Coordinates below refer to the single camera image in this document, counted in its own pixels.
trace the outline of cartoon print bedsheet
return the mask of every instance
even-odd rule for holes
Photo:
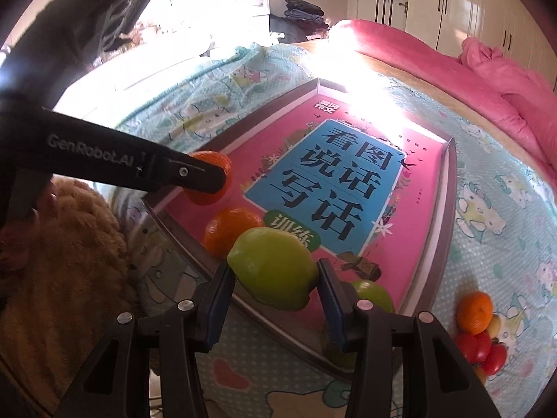
[[[133,113],[118,129],[183,152],[198,149],[257,107],[309,80],[306,53],[254,46],[208,68]],[[502,418],[520,418],[557,365],[557,208],[551,189],[479,127],[393,78],[384,90],[404,109],[455,136],[458,199],[449,260],[433,312],[455,334],[459,298],[489,293],[509,348],[487,389]],[[190,297],[201,282],[157,230],[141,194],[99,187],[120,217],[145,310],[156,314]],[[232,418],[344,416],[350,386],[313,369],[235,310],[221,343],[198,356],[205,395]],[[391,417],[402,416],[402,376]]]

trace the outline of white wardrobe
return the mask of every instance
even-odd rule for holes
[[[453,57],[477,37],[557,89],[557,55],[520,0],[408,0],[406,32]]]

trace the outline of brown fur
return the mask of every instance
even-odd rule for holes
[[[12,288],[0,315],[3,372],[51,413],[106,328],[135,310],[124,236],[102,196],[71,179],[55,181],[54,194],[26,267],[0,282]]]

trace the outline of screw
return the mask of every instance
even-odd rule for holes
[[[134,318],[133,314],[130,312],[123,312],[121,315],[118,316],[118,323],[119,324],[127,324],[132,321]]]
[[[369,300],[358,300],[356,306],[361,310],[367,311],[373,308],[373,303]]]
[[[178,309],[180,311],[190,311],[190,309],[193,309],[193,307],[195,307],[196,304],[193,303],[193,301],[191,300],[182,300],[179,304],[178,304]]]
[[[422,311],[418,315],[418,319],[424,322],[425,324],[430,324],[431,322],[433,322],[433,314],[427,311]]]

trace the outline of tangerine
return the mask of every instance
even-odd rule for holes
[[[192,203],[198,206],[208,206],[210,204],[215,204],[225,195],[226,191],[232,185],[232,162],[226,155],[214,151],[197,151],[195,153],[189,154],[189,156],[193,157],[194,159],[210,163],[211,165],[221,167],[225,171],[225,185],[217,193],[204,193],[197,190],[184,188],[184,192]]]
[[[244,208],[224,209],[217,213],[207,227],[203,245],[216,258],[226,258],[240,235],[251,229],[264,226],[256,213]]]
[[[492,317],[493,303],[485,292],[472,292],[458,304],[456,322],[463,332],[472,335],[484,332]]]

